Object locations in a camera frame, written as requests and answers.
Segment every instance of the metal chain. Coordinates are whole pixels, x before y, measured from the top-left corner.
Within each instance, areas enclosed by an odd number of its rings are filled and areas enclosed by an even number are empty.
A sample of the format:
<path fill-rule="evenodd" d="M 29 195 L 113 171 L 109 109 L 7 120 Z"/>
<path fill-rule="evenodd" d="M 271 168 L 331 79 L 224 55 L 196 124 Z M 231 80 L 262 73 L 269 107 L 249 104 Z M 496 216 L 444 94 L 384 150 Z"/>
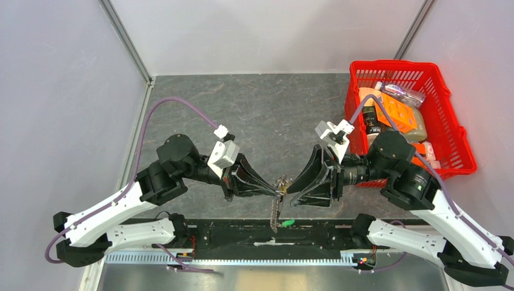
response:
<path fill-rule="evenodd" d="M 280 217 L 280 212 L 282 211 L 282 207 L 284 205 L 284 196 L 287 194 L 285 190 L 291 184 L 291 180 L 287 179 L 287 176 L 282 175 L 275 181 L 276 187 L 276 196 L 272 201 L 272 215 L 270 218 L 270 227 L 274 233 L 278 232 L 278 227 L 280 223 L 278 222 L 278 218 Z"/>

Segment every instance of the grey wall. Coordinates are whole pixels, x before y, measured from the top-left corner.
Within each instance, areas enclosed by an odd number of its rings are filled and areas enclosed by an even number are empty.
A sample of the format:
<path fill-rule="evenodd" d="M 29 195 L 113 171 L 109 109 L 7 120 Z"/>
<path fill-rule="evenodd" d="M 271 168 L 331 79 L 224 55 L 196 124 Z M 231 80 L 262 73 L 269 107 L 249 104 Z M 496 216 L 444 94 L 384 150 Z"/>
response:
<path fill-rule="evenodd" d="M 75 290 L 52 215 L 116 190 L 144 83 L 97 1 L 3 1 L 0 290 Z"/>
<path fill-rule="evenodd" d="M 112 0 L 152 75 L 347 73 L 393 58 L 423 0 Z"/>
<path fill-rule="evenodd" d="M 513 9 L 510 0 L 437 1 L 406 55 L 412 61 L 439 65 L 457 117 L 467 129 L 478 171 L 448 180 L 454 200 L 485 228 L 510 236 L 514 236 Z M 509 282 L 514 284 L 514 270 Z"/>

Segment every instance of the red plastic basket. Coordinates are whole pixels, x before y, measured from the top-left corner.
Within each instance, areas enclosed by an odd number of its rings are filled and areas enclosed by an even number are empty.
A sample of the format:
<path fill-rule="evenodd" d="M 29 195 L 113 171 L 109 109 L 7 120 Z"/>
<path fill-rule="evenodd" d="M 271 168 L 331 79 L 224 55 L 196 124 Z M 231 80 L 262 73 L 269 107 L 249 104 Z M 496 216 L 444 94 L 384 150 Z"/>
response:
<path fill-rule="evenodd" d="M 428 141 L 441 163 L 437 172 L 443 179 L 476 172 L 476 162 L 471 152 L 466 130 L 460 126 L 452 104 L 450 90 L 444 84 L 437 65 L 429 62 L 408 61 L 355 61 L 350 65 L 350 86 L 344 111 L 351 116 L 359 105 L 359 88 L 373 87 L 377 81 L 394 82 L 402 87 L 426 94 L 419 109 L 427 128 Z M 350 134 L 352 153 L 365 155 L 368 142 L 362 114 Z M 383 187 L 387 180 L 362 183 L 362 187 Z"/>

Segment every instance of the metal frame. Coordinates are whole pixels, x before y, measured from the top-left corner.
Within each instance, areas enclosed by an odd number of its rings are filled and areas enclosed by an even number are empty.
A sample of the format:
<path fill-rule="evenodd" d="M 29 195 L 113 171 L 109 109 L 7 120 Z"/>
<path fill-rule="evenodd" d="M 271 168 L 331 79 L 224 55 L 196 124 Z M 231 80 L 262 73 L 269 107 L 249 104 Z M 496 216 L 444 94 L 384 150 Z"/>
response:
<path fill-rule="evenodd" d="M 113 4 L 110 0 L 98 0 L 98 2 L 100 2 L 100 4 L 102 5 L 105 14 L 107 15 L 109 21 L 112 23 L 114 29 L 116 30 L 116 33 L 121 39 L 123 46 L 125 47 L 125 49 L 127 49 L 130 57 L 132 58 L 132 61 L 134 61 L 134 63 L 136 64 L 139 74 L 141 74 L 141 77 L 147 84 L 150 84 L 152 81 L 152 76 L 150 76 L 148 70 L 146 69 L 146 66 L 144 65 L 141 57 L 138 54 L 138 51 L 136 50 L 136 47 L 134 46 L 134 43 L 132 43 L 132 40 L 128 36 L 129 34 L 123 26 L 123 23 L 121 22 L 121 19 L 119 18 L 118 14 L 116 13 L 116 9 L 114 8 Z"/>
<path fill-rule="evenodd" d="M 432 9 L 435 1 L 436 0 L 425 0 L 425 2 L 423 2 L 418 14 L 416 15 L 416 18 L 414 18 L 414 21 L 410 25 L 410 28 L 407 31 L 407 34 L 405 35 L 405 38 L 403 39 L 402 43 L 400 44 L 400 47 L 398 48 L 398 51 L 395 54 L 395 59 L 403 59 L 405 53 L 407 53 L 407 50 L 412 44 L 412 41 L 418 34 L 419 28 L 423 25 L 423 22 L 425 21 L 430 10 Z"/>

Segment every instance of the grey marble surface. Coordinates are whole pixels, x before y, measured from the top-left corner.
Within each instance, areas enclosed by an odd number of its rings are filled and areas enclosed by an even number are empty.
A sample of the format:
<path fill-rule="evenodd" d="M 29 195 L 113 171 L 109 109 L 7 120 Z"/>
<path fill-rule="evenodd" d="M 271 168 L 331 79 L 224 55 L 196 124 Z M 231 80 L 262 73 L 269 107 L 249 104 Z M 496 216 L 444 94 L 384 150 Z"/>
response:
<path fill-rule="evenodd" d="M 339 123 L 344 117 L 348 74 L 159 76 L 149 108 L 168 96 L 180 96 L 203 110 L 236 135 L 241 152 L 268 182 L 286 174 L 295 178 L 320 143 L 314 131 L 321 121 Z M 155 150 L 175 133 L 188 135 L 208 155 L 217 141 L 192 110 L 179 103 L 160 106 L 150 120 L 139 169 L 157 160 Z M 188 218 L 269 218 L 268 196 L 224 199 L 219 186 L 184 181 L 188 192 L 139 217 L 159 211 L 179 212 Z M 291 208 L 286 199 L 281 218 L 354 218 L 368 213 L 380 218 L 412 218 L 387 202 L 378 189 L 347 187 L 331 208 Z"/>

